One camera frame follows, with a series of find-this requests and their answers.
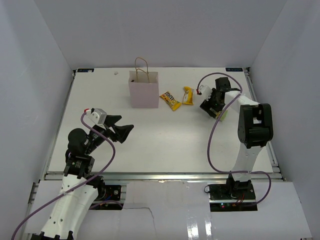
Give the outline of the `green snack packet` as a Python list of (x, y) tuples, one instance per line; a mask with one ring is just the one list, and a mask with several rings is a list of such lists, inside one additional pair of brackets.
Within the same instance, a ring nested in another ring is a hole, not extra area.
[(215, 119), (219, 120), (220, 122), (222, 122), (227, 117), (227, 115), (228, 115), (228, 110), (226, 110), (225, 112), (219, 111), (217, 113)]

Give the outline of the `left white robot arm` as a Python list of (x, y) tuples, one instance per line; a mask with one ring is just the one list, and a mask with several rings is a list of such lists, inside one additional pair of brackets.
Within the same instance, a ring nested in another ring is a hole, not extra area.
[(54, 207), (40, 233), (33, 240), (75, 240), (80, 226), (95, 200), (106, 195), (101, 173), (91, 174), (95, 159), (91, 153), (103, 142), (111, 146), (123, 143), (134, 125), (117, 126), (120, 115), (108, 115), (100, 109), (86, 109), (83, 116), (94, 123), (89, 132), (75, 128), (68, 134), (65, 168), (59, 196), (50, 202)]

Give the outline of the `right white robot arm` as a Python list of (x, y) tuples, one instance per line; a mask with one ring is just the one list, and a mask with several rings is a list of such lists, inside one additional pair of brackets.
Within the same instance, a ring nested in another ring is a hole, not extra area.
[(204, 96), (200, 108), (219, 122), (229, 107), (238, 113), (237, 136), (240, 148), (231, 171), (227, 172), (226, 195), (236, 200), (249, 191), (253, 167), (261, 150), (272, 140), (272, 109), (268, 103), (259, 103), (243, 94), (241, 85), (232, 87), (231, 76), (215, 80), (215, 87), (199, 84), (198, 95)]

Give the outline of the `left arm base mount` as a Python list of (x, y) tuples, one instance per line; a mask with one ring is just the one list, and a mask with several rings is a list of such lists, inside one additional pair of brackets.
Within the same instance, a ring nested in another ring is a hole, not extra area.
[(97, 176), (87, 183), (97, 189), (98, 196), (90, 206), (90, 210), (122, 210), (121, 185), (106, 184), (102, 176)]

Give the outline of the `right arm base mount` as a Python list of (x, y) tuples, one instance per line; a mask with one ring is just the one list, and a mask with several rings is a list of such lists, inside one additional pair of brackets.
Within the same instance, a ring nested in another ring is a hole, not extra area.
[(258, 210), (252, 182), (207, 184), (203, 189), (209, 197), (212, 213), (255, 212)]

